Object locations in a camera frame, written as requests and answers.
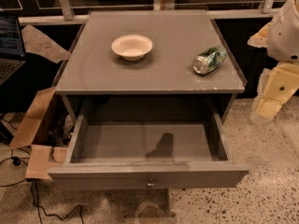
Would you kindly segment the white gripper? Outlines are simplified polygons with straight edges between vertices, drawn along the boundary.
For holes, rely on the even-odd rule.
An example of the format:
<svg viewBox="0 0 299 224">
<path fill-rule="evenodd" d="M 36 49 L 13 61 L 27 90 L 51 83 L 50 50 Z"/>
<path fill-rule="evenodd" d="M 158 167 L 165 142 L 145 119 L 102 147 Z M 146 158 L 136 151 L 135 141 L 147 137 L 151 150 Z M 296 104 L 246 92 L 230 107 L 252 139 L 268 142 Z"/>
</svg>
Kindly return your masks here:
<svg viewBox="0 0 299 224">
<path fill-rule="evenodd" d="M 277 61 L 299 63 L 299 0 L 287 0 L 270 23 L 248 40 L 255 48 L 267 48 Z"/>
</svg>

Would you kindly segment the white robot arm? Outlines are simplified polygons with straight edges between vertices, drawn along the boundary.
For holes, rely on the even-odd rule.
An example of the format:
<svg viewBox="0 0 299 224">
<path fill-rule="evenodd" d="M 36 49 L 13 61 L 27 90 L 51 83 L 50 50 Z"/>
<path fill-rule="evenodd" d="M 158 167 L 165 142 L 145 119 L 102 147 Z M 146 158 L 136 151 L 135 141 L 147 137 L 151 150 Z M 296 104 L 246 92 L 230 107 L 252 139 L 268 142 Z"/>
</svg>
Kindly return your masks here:
<svg viewBox="0 0 299 224">
<path fill-rule="evenodd" d="M 287 0 L 273 19 L 249 40 L 256 48 L 278 61 L 272 70 L 260 75 L 250 120 L 265 124 L 299 90 L 299 0 Z"/>
</svg>

